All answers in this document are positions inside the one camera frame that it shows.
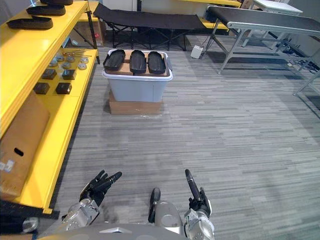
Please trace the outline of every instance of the white box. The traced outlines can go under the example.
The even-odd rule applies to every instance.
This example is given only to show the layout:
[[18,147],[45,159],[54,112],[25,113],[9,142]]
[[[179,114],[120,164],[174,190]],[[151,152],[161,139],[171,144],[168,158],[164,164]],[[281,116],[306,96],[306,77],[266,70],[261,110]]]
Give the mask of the white box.
[[120,102],[160,102],[162,100],[165,87],[168,81],[172,80],[173,73],[168,55],[162,51],[158,53],[165,56],[167,76],[120,75],[102,71],[102,75],[109,81],[115,100]]

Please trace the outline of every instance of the metal table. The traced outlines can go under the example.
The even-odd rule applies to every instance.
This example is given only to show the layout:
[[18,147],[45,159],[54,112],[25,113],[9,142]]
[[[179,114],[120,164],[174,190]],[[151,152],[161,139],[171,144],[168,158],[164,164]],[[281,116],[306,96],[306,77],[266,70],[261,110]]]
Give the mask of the metal table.
[[[280,14],[289,14],[298,16],[303,13],[303,11],[290,6],[289,4],[282,3],[282,2],[276,2],[276,1],[269,1],[269,0],[253,0],[251,6],[249,7],[250,10],[254,8],[254,6],[257,6],[258,8],[262,9],[264,12],[270,12],[270,13],[280,13]],[[253,31],[251,30],[248,34],[248,37],[251,37],[253,34]],[[268,35],[268,31],[265,32],[263,35],[263,38],[265,38]],[[281,32],[279,36],[277,37],[278,40],[283,39],[287,35],[285,32]],[[245,47],[248,43],[248,39],[246,39],[242,47]],[[274,49],[276,46],[276,42],[272,44],[270,49]]]

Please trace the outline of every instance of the brown cardboard box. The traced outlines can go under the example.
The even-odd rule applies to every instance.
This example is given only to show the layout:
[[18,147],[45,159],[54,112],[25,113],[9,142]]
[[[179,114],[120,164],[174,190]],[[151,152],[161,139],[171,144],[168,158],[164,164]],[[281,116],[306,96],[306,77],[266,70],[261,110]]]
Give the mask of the brown cardboard box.
[[162,101],[116,101],[112,91],[109,93],[110,112],[113,115],[160,114],[162,103]]
[[32,234],[11,234],[11,235],[1,235],[1,240],[32,240]]
[[[100,22],[99,20],[93,21],[92,24],[95,34],[96,45],[98,47],[103,47],[105,40],[104,34],[106,32],[106,25],[104,22]],[[90,43],[93,43],[88,21],[79,21],[76,23],[74,28],[79,33],[81,33]],[[90,45],[87,42],[85,42],[85,40],[75,30],[72,30],[69,36],[71,44],[73,46],[90,47]]]
[[48,120],[49,111],[31,91],[0,140],[1,199],[20,196]]

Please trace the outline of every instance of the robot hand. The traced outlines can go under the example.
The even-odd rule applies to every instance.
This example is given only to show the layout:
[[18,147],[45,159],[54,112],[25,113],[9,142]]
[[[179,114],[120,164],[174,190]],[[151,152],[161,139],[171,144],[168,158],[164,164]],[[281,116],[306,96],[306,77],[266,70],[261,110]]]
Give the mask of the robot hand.
[[205,190],[200,187],[200,192],[188,169],[185,170],[186,180],[189,184],[193,199],[189,198],[189,211],[184,215],[186,223],[184,232],[189,239],[214,240],[215,227],[209,217],[212,212],[210,201]]
[[62,225],[58,232],[69,231],[90,225],[99,215],[99,206],[111,185],[115,183],[122,173],[108,177],[102,170],[94,179],[92,179],[82,190],[78,203],[72,205],[68,214],[62,217]]
[[91,199],[94,200],[99,207],[111,185],[121,176],[122,172],[118,171],[116,174],[108,177],[108,174],[102,170],[84,187],[80,194],[80,201],[83,199]]

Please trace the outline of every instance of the shelf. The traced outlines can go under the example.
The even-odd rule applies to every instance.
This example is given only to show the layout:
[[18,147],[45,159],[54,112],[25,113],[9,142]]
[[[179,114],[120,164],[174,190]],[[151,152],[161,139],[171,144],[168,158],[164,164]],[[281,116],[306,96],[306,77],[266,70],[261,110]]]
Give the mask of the shelf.
[[[98,1],[89,1],[89,9],[91,12],[94,12],[99,4]],[[98,22],[98,18],[91,14],[92,22]],[[81,14],[78,22],[88,22],[88,15],[86,13]]]
[[[11,29],[6,23],[0,26],[0,137],[87,8],[86,1],[66,5],[63,16],[51,16],[53,27],[48,30]],[[23,10],[12,19],[19,18],[31,16]]]
[[237,0],[180,0],[185,2],[194,2],[194,3],[204,3],[204,4],[221,4],[221,5],[229,5],[236,6],[240,8],[241,2]]
[[[200,18],[200,21],[202,22],[202,24],[208,29],[213,29],[216,25],[215,23],[212,23],[212,22],[205,20],[203,17],[199,17],[199,18]],[[225,25],[223,25],[221,22],[218,24],[218,29],[228,30],[228,28]]]
[[[75,50],[79,48],[61,48],[59,53]],[[75,58],[75,62],[71,64],[71,68],[76,69],[75,80],[62,79],[64,69],[59,63],[57,67],[49,67],[57,71],[53,80],[38,79],[36,81],[50,85],[46,95],[37,95],[49,110],[50,119],[35,153],[21,196],[13,202],[41,208],[44,214],[52,212],[49,204],[98,53],[96,49],[84,50],[82,54],[90,55],[89,63],[86,64],[87,69],[79,70],[77,65],[80,58]],[[71,83],[70,95],[56,94],[55,89],[58,83]]]

